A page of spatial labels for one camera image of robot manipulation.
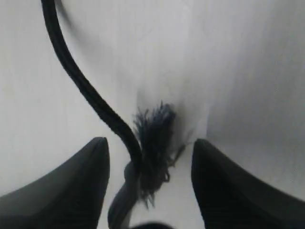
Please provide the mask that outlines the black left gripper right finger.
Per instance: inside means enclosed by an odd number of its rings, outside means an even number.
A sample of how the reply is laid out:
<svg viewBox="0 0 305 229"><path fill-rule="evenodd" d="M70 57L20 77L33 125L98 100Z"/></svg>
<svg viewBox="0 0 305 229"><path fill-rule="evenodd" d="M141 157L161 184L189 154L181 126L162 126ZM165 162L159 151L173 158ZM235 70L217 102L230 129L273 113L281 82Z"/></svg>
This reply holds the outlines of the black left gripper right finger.
<svg viewBox="0 0 305 229"><path fill-rule="evenodd" d="M303 229L305 202L247 172L205 139L192 155L192 186L207 229Z"/></svg>

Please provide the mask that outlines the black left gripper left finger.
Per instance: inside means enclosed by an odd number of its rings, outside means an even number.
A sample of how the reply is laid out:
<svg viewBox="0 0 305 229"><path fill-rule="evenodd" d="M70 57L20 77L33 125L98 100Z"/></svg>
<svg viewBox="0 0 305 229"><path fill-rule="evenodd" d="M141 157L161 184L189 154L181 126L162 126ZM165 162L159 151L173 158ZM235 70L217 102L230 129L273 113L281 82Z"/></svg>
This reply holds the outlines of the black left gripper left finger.
<svg viewBox="0 0 305 229"><path fill-rule="evenodd" d="M2 229L95 229L110 176L105 137L95 137L36 181L0 198Z"/></svg>

